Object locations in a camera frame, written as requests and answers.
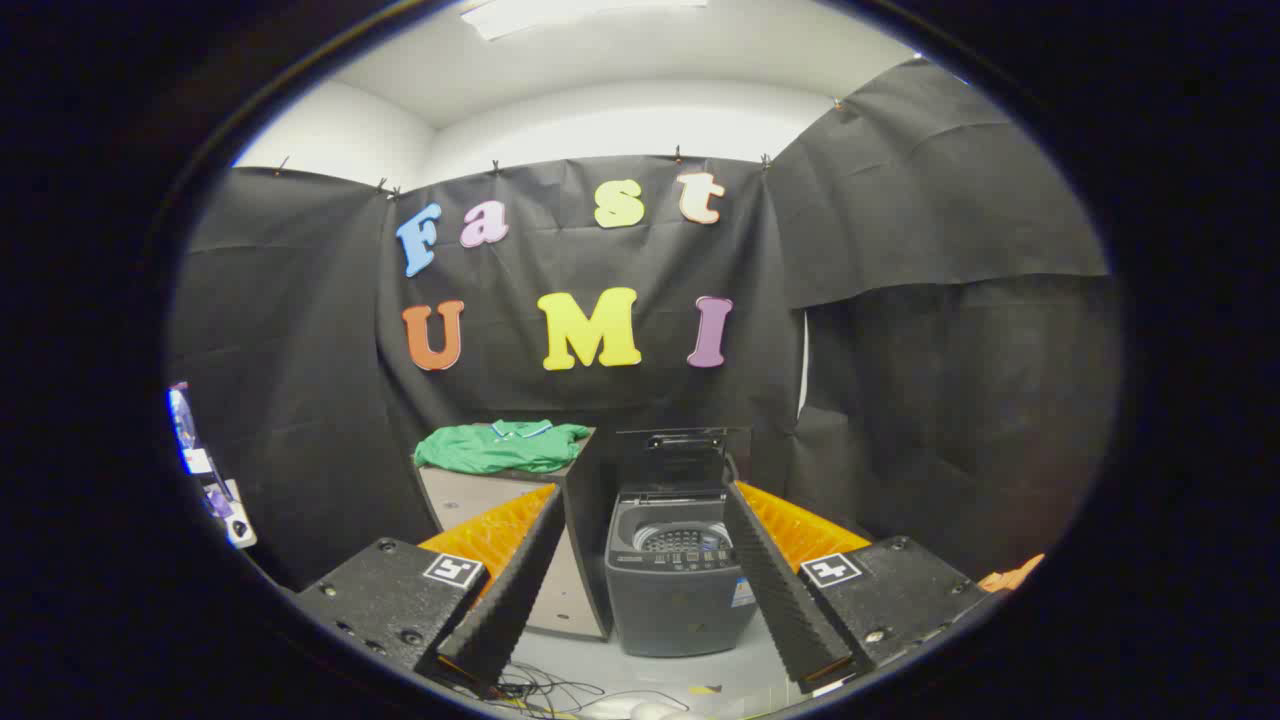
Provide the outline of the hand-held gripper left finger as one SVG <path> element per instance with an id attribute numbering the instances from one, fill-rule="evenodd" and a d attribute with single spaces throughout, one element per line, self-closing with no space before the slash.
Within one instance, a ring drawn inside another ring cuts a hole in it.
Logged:
<path id="1" fill-rule="evenodd" d="M 376 539 L 294 601 L 360 653 L 490 693 L 563 530 L 561 488 L 543 486 L 419 544 Z"/>

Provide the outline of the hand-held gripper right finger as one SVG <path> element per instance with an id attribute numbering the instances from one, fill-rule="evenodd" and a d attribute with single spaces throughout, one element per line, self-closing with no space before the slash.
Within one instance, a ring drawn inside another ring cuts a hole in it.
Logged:
<path id="1" fill-rule="evenodd" d="M 783 667 L 806 693 L 920 653 L 977 611 L 977 583 L 906 536 L 869 542 L 736 480 L 724 525 Z"/>

